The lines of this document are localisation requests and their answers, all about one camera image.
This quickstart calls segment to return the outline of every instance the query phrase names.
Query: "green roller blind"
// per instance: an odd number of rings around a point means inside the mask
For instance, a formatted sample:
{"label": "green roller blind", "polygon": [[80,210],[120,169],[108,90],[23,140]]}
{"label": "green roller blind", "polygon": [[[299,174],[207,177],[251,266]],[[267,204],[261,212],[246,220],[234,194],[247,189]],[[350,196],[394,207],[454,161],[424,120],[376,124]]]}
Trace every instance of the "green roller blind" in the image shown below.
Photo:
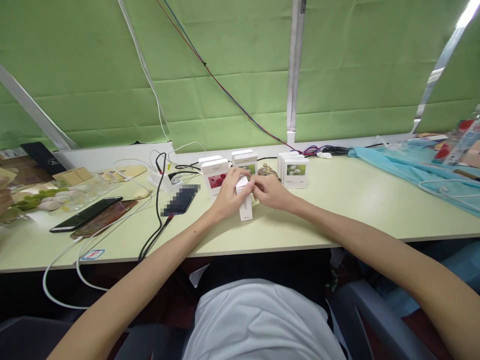
{"label": "green roller blind", "polygon": [[[208,150],[276,143],[207,76],[155,0],[125,5],[175,147],[191,141]],[[210,70],[262,126],[285,140],[291,0],[170,5]],[[116,0],[1,1],[0,49],[0,63],[81,147],[165,140]],[[12,115],[23,110],[5,94],[0,92],[0,122],[13,136],[3,133],[0,148],[12,147],[10,138],[38,140],[38,129],[12,123],[26,114]]]}
{"label": "green roller blind", "polygon": [[480,15],[466,27],[416,130],[448,132],[480,104]]}
{"label": "green roller blind", "polygon": [[0,83],[0,149],[14,149],[20,144],[38,141],[50,149],[56,149],[42,129]]}
{"label": "green roller blind", "polygon": [[296,141],[409,132],[466,3],[308,0]]}
{"label": "green roller blind", "polygon": [[[257,122],[286,140],[291,0],[169,4],[223,86]],[[192,141],[209,150],[277,144],[209,77],[155,0],[125,5],[175,147]]]}

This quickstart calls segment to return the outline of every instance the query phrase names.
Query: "red flower image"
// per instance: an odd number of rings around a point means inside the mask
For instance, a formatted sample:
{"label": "red flower image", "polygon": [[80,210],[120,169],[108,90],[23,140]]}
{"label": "red flower image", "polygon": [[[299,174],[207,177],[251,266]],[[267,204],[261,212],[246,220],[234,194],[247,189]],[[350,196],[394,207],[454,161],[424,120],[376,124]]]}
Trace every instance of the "red flower image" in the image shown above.
{"label": "red flower image", "polygon": [[220,174],[215,176],[210,176],[208,181],[210,182],[210,187],[212,189],[219,188],[222,186],[224,179],[227,177],[227,174]]}

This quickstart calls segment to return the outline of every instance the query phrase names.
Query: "chair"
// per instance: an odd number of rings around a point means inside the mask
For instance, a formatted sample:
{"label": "chair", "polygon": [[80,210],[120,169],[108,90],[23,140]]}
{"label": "chair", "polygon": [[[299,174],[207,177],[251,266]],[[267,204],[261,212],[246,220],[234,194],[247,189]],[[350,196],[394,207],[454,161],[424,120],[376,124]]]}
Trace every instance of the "chair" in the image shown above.
{"label": "chair", "polygon": [[[373,329],[383,346],[399,360],[436,359],[405,323],[364,280],[348,283],[328,299],[334,333],[353,360],[373,360],[360,318]],[[0,324],[0,354],[3,359],[44,360],[72,324],[58,320],[19,317]],[[180,360],[190,330],[161,324],[138,325],[128,336],[114,360]]]}

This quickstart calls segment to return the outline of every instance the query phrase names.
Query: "light green desk surface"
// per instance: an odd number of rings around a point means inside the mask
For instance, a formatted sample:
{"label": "light green desk surface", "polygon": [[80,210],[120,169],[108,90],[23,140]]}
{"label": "light green desk surface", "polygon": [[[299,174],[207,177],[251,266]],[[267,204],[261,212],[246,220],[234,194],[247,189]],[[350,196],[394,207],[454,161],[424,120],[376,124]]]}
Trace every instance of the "light green desk surface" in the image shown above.
{"label": "light green desk surface", "polygon": [[[260,161],[259,165],[264,162],[276,168],[276,160]],[[146,184],[146,177],[141,175],[138,181]],[[188,183],[201,184],[202,188],[188,211],[173,218],[152,250],[191,225],[210,207],[203,177],[194,177]],[[109,196],[121,195],[127,200],[137,188],[129,182]],[[369,224],[405,242],[480,236],[479,218],[359,159],[344,156],[332,160],[313,158],[307,189],[292,189],[291,192],[319,207]],[[161,193],[159,203],[163,205],[168,198],[167,194]],[[135,261],[143,244],[159,225],[153,204],[146,206],[151,208],[126,219],[117,229],[90,240],[87,250],[102,249],[105,252],[89,263]],[[47,232],[66,219],[68,214],[43,213],[38,216],[42,219],[51,217],[48,225],[31,223],[25,226],[20,221],[18,228],[11,229],[9,238],[0,242],[0,271],[44,269],[68,245],[68,235]],[[255,201],[253,220],[240,221],[239,214],[224,220],[206,235],[190,256],[335,246],[338,245],[306,221],[286,212],[271,210]],[[74,247],[60,259],[56,268],[72,267],[79,250],[80,245]]]}

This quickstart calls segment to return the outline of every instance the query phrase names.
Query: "black smartphone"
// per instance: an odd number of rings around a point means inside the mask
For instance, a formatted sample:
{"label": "black smartphone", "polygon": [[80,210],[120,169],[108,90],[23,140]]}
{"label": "black smartphone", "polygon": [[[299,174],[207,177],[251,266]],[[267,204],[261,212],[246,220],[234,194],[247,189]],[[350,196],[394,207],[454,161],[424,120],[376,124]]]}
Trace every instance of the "black smartphone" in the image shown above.
{"label": "black smartphone", "polygon": [[160,215],[169,217],[185,214],[199,189],[200,185],[181,185],[170,202],[160,211]]}
{"label": "black smartphone", "polygon": [[71,232],[79,229],[94,217],[99,215],[101,212],[105,211],[113,204],[118,203],[122,200],[123,197],[106,197],[93,205],[87,207],[85,210],[80,211],[78,214],[72,216],[68,220],[58,224],[57,226],[50,229],[51,233],[63,233]]}

